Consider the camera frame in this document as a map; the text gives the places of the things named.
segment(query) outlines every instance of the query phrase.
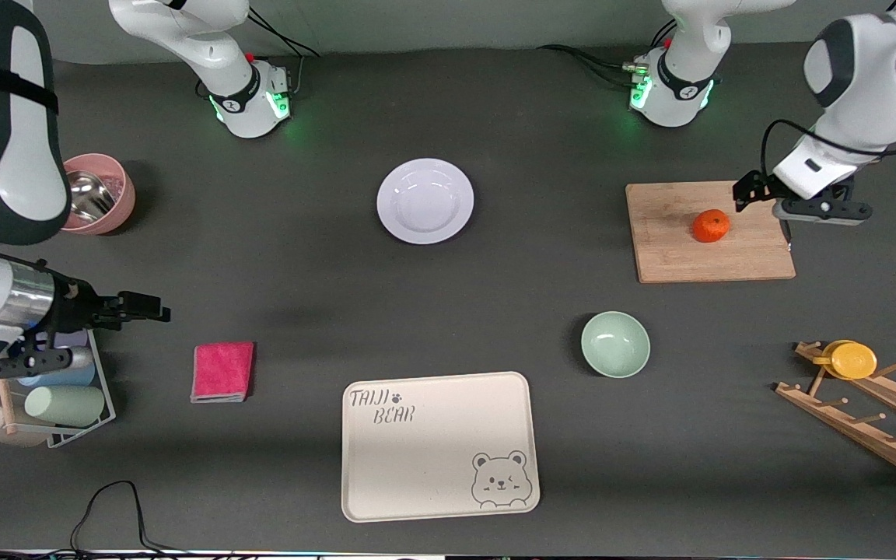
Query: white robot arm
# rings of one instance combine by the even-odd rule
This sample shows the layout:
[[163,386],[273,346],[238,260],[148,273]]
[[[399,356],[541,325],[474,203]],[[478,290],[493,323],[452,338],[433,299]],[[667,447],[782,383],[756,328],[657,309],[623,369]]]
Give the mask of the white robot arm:
[[736,184],[737,209],[782,198],[774,208],[780,219],[855,226],[872,209],[847,198],[853,175],[896,153],[888,149],[896,142],[896,11],[828,25],[804,75],[824,114],[771,175],[753,171]]
[[[0,244],[37,243],[68,218],[71,195],[58,149],[51,65],[35,15],[13,0],[0,0]],[[170,319],[159,298],[134,292],[99,296],[85,281],[45,265],[0,255],[0,376],[77,364],[72,351],[53,348],[54,334]],[[40,333],[47,336],[43,348],[36,344]],[[20,337],[23,347],[15,348]],[[19,354],[9,358],[10,349]]]
[[682,127],[707,105],[712,75],[732,45],[726,17],[785,8],[796,0],[662,0],[678,29],[667,50],[636,57],[637,91],[628,106],[660,127]]
[[229,131],[258,138],[289,116],[289,82],[285,68],[248,61],[225,33],[244,23],[248,8],[248,0],[110,0],[125,32],[165,47],[192,67]]

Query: pink cup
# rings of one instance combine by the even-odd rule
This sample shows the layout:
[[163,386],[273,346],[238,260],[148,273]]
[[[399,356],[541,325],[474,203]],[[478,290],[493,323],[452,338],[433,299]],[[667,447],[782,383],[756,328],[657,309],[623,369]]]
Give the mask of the pink cup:
[[131,217],[136,203],[136,191],[134,182],[128,177],[120,162],[104,153],[85,153],[65,162],[65,173],[70,171],[89,171],[96,174],[107,188],[110,188],[115,205],[105,216],[91,223],[71,214],[61,230],[79,235],[102,235],[122,226],[128,217]]

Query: bear cartoon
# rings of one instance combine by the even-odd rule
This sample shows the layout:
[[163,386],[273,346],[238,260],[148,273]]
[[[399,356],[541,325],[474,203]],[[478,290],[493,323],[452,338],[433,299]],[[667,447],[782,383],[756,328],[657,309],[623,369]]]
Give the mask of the bear cartoon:
[[472,483],[472,497],[479,508],[526,506],[530,498],[530,481],[523,468],[527,455],[511,451],[507,457],[491,458],[486,453],[472,457],[476,481]]

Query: dark gray table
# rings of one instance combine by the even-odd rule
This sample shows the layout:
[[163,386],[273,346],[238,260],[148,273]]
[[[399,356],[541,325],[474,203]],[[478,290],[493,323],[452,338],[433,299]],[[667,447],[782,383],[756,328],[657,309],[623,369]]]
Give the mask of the dark gray table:
[[[12,252],[100,293],[160,295],[174,322],[100,337],[125,401],[113,425],[59,450],[0,446],[0,547],[61,546],[96,487],[130,478],[152,538],[191,549],[896,558],[896,468],[769,390],[810,375],[797,340],[849,337],[896,361],[896,159],[860,175],[866,226],[793,227],[792,281],[635,276],[625,185],[756,166],[772,118],[821,113],[804,52],[736,47],[706,114],[676,131],[564,54],[328,56],[306,64],[294,120],[257,141],[216,123],[185,65],[61,65],[64,155],[125,162],[138,213],[120,235]],[[795,137],[779,131],[771,159]],[[445,244],[399,243],[376,217],[380,181],[419,156],[476,187],[472,223]],[[630,380],[577,353],[605,310],[651,334]],[[258,341],[253,397],[189,404],[192,348],[223,340]],[[345,520],[346,385],[501,369],[532,387],[536,510]],[[82,545],[138,546],[128,492],[95,515]]]

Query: light green bowl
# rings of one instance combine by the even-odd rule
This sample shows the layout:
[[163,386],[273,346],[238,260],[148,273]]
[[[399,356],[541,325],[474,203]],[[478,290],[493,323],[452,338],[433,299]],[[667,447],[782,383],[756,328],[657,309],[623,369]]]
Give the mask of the light green bowl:
[[634,317],[608,311],[583,327],[583,357],[608,378],[629,378],[648,362],[652,345],[645,327]]

